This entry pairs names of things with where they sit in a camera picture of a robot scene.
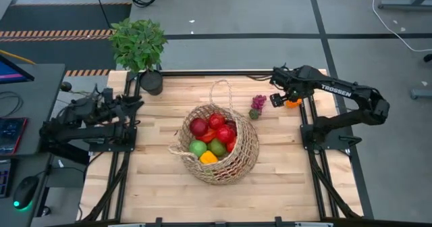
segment white cable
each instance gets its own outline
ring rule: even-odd
[[[432,49],[424,49],[424,50],[416,50],[413,49],[409,44],[407,44],[404,39],[402,37],[399,36],[399,34],[397,34],[396,32],[394,32],[393,30],[391,30],[386,24],[385,22],[381,19],[381,17],[378,15],[377,11],[375,10],[375,0],[372,0],[372,10],[373,13],[379,18],[379,21],[381,21],[381,23],[384,25],[384,27],[390,31],[392,34],[396,35],[396,37],[398,37],[411,51],[415,51],[415,52],[424,52],[424,51],[432,51]]]

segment potted plant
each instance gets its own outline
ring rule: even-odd
[[[163,90],[162,74],[155,70],[161,63],[163,45],[167,42],[159,23],[151,20],[130,22],[126,18],[118,24],[111,24],[113,35],[114,60],[125,69],[138,73],[144,72],[139,79],[140,86],[151,95]]]

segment yellow bell pepper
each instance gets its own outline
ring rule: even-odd
[[[201,163],[216,163],[217,157],[209,150],[205,151],[200,157]]]

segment basket handle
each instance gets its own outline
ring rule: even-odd
[[[198,157],[194,153],[188,153],[188,152],[181,151],[180,146],[178,144],[168,146],[168,151],[174,155],[189,156],[189,157],[192,157],[192,158],[198,160]]]
[[[233,110],[232,109],[232,87],[231,87],[231,84],[226,79],[218,80],[218,81],[214,82],[213,85],[211,85],[210,95],[209,95],[210,103],[215,104],[213,102],[213,89],[215,88],[216,84],[219,84],[221,82],[225,82],[228,85],[229,110],[232,111]]]

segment black plant pot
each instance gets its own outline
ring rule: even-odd
[[[151,95],[158,95],[163,90],[163,77],[159,71],[145,71],[140,76],[140,86]]]

